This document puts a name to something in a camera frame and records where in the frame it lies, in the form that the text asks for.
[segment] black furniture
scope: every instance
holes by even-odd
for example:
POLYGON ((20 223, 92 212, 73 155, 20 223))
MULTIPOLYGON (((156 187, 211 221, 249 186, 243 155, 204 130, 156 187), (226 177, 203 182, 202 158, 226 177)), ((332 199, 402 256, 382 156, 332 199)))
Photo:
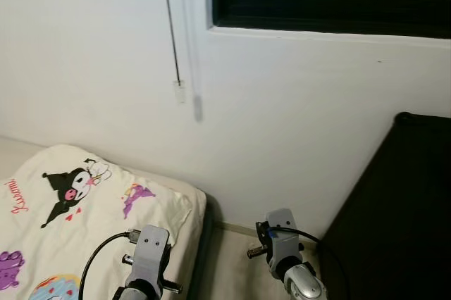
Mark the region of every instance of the black furniture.
POLYGON ((319 254, 330 300, 451 299, 451 119, 395 117, 319 254))

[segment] floor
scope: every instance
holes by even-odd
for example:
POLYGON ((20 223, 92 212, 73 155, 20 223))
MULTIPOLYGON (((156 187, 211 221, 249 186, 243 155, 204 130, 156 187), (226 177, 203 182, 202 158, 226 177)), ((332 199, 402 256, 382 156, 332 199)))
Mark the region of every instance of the floor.
MULTIPOLYGON (((271 277, 265 256, 247 258, 246 251, 256 246, 256 237, 215 228, 199 300, 289 300, 283 283, 271 277)), ((302 258, 319 273, 313 251, 303 251, 302 258)))

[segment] bed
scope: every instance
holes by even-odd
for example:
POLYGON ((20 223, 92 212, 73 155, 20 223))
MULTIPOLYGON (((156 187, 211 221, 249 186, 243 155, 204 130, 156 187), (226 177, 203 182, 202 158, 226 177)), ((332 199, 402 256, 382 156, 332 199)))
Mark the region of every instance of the bed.
MULTIPOLYGON (((40 146, 0 137, 0 178, 10 177, 24 161, 34 156, 42 149, 43 148, 40 146)), ((210 212, 207 212, 208 216, 206 219, 208 221, 204 221, 206 215, 205 194, 185 182, 140 170, 133 170, 132 168, 125 169, 136 175, 145 177, 148 180, 169 187, 174 191, 180 192, 189 200, 191 211, 178 232, 177 241, 171 252, 170 262, 164 273, 164 277, 167 280, 183 284, 184 292, 182 294, 173 294, 165 291, 163 293, 163 299, 195 299, 195 293, 200 282, 199 278, 202 274, 202 265, 206 247, 208 246, 207 242, 212 224, 210 212)), ((111 243, 110 246, 105 247, 105 249, 100 252, 92 264, 92 269, 89 270, 85 285, 85 299, 93 299, 95 296, 90 296, 89 294, 94 294, 99 287, 115 287, 115 289, 111 290, 114 292, 117 287, 122 286, 99 285, 97 282, 97 273, 105 273, 105 270, 102 269, 103 264, 111 259, 121 260, 121 258, 122 256, 118 256, 117 247, 114 243, 111 243)), ((2 292, 0 292, 0 299, 3 299, 2 292)))

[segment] cartoon print pillowcase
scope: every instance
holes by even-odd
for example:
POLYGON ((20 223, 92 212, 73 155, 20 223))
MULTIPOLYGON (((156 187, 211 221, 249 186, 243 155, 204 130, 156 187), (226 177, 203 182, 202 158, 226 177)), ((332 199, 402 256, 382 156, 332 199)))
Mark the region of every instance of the cartoon print pillowcase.
POLYGON ((51 275, 80 276, 101 242, 129 228, 164 227, 174 245, 191 210, 179 192, 69 145, 39 152, 2 186, 8 235, 0 237, 0 252, 20 259, 10 270, 0 265, 0 299, 28 299, 51 275))

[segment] purple cartoon print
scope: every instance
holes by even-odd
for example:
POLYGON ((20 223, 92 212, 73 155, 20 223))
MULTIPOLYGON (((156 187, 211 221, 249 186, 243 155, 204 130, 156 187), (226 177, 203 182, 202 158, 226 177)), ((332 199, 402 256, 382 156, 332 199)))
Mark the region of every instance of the purple cartoon print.
POLYGON ((19 285, 16 277, 24 263, 25 260, 22 259, 22 254, 19 251, 11 254, 5 251, 0 254, 0 291, 10 286, 17 287, 19 285))
POLYGON ((133 184, 131 188, 129 188, 125 195, 128 196, 124 201, 124 219, 127 219, 128 213, 131 211, 133 207, 133 202, 139 198, 144 198, 145 196, 155 196, 150 190, 142 185, 133 184))

